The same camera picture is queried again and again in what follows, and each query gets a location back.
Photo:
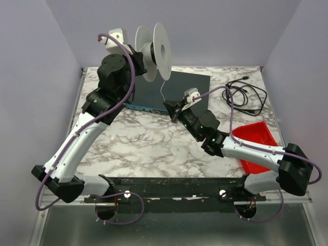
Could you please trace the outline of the grey cable spool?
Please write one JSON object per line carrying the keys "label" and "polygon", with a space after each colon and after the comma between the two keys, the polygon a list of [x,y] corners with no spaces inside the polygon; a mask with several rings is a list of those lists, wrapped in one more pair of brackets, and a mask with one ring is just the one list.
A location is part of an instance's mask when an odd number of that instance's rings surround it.
{"label": "grey cable spool", "polygon": [[156,23],[154,30],[138,27],[135,35],[135,48],[143,54],[143,74],[147,82],[153,82],[157,74],[168,81],[172,71],[172,55],[169,37],[162,23]]}

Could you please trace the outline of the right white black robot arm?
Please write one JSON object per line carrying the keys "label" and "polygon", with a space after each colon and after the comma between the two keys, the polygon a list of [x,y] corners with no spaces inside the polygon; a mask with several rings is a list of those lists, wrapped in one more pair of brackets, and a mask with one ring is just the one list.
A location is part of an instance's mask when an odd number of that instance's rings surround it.
{"label": "right white black robot arm", "polygon": [[235,158],[269,169],[260,174],[246,174],[238,192],[257,195],[264,191],[284,190],[303,196],[310,183],[313,166],[301,148],[293,143],[286,147],[268,146],[236,138],[218,129],[219,120],[210,110],[196,116],[184,101],[163,102],[172,122],[180,122],[201,148],[211,156]]}

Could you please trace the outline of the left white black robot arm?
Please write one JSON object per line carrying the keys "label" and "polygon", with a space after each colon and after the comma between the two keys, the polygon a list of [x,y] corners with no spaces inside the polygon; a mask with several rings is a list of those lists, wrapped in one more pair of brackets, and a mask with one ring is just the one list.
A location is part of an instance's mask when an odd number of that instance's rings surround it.
{"label": "left white black robot arm", "polygon": [[58,199],[71,203],[80,195],[102,196],[110,182],[101,175],[77,177],[82,158],[98,136],[113,122],[134,92],[135,77],[145,74],[141,52],[124,50],[106,56],[97,69],[98,87],[90,92],[75,126],[53,157],[31,173]]}

